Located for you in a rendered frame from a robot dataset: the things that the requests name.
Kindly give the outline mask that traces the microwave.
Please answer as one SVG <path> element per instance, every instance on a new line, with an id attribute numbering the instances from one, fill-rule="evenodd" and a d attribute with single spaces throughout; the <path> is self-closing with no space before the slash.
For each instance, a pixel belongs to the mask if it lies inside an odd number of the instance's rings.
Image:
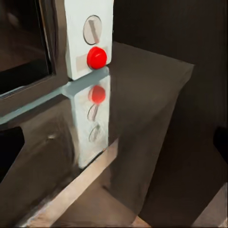
<path id="1" fill-rule="evenodd" d="M 0 0 L 0 118 L 111 61 L 114 0 Z"/>

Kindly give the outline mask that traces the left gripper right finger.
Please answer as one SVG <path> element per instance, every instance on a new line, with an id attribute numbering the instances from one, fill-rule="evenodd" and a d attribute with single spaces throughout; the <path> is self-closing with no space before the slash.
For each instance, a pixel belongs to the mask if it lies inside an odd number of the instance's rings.
<path id="1" fill-rule="evenodd" d="M 214 133 L 213 143 L 228 165 L 228 128 L 218 126 Z"/>

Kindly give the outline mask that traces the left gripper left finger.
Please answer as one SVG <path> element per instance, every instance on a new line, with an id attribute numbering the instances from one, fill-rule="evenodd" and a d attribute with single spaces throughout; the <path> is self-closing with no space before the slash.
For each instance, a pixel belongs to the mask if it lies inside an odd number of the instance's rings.
<path id="1" fill-rule="evenodd" d="M 0 132 L 0 183 L 25 144 L 20 126 Z"/>

